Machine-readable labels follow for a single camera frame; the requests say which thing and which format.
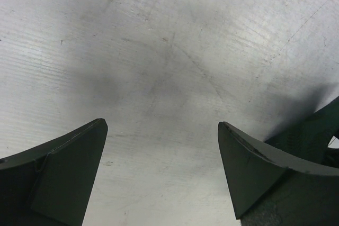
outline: table surface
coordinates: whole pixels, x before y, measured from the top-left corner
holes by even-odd
[[[84,225],[239,225],[218,142],[339,93],[339,0],[0,0],[0,157],[97,117]]]

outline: scratched white surface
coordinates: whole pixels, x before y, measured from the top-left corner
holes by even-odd
[[[338,94],[339,0],[0,0],[0,157],[103,117],[90,225],[239,225],[217,142]]]

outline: dark green object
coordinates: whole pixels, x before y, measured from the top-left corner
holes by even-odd
[[[339,225],[339,99],[280,134],[258,141],[229,123],[218,139],[242,225]]]
[[[96,119],[0,161],[0,225],[80,226],[108,127]]]

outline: black object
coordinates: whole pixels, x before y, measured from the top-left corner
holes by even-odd
[[[96,119],[0,160],[0,225],[82,225],[108,127]]]
[[[218,140],[242,226],[339,225],[339,99],[282,133],[258,141],[226,122]]]

